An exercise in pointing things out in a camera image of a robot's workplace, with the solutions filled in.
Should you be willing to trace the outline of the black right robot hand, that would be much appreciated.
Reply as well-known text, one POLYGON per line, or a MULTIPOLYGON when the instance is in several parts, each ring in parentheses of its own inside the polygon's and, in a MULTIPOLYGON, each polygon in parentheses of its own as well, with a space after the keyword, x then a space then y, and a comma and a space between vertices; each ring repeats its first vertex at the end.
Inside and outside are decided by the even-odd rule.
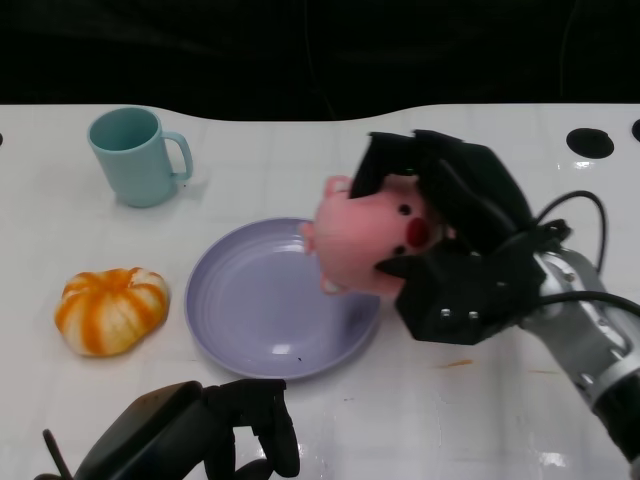
POLYGON ((516 324, 540 297, 541 236, 519 186, 487 147, 435 131, 375 132, 350 196, 379 192, 390 175, 415 176, 426 205, 454 231, 422 254, 377 270, 403 280, 396 310, 418 341, 475 345, 516 324))

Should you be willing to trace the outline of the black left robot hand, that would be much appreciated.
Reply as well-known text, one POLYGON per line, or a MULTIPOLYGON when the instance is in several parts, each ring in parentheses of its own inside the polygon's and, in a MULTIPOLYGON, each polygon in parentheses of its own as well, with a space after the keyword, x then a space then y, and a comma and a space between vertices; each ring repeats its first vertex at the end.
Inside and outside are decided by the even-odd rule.
POLYGON ((170 385, 135 400, 91 448, 78 479, 183 479, 202 465, 210 479, 294 478, 298 442, 282 380, 170 385), (264 459, 236 466, 234 431, 248 427, 264 459))

